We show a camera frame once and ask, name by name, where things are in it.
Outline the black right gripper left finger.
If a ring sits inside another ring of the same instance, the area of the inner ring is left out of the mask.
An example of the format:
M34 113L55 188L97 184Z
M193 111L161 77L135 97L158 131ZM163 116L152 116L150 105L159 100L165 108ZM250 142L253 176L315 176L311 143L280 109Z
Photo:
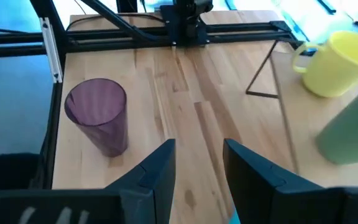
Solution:
M168 139L105 188L116 194L106 223L168 223L175 181L175 140Z

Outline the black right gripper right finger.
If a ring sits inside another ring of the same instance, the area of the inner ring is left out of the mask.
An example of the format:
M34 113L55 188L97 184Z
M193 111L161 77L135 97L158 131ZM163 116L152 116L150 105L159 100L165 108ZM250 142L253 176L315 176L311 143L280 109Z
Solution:
M342 193L286 170L233 139L223 142L226 180L241 223L340 223Z

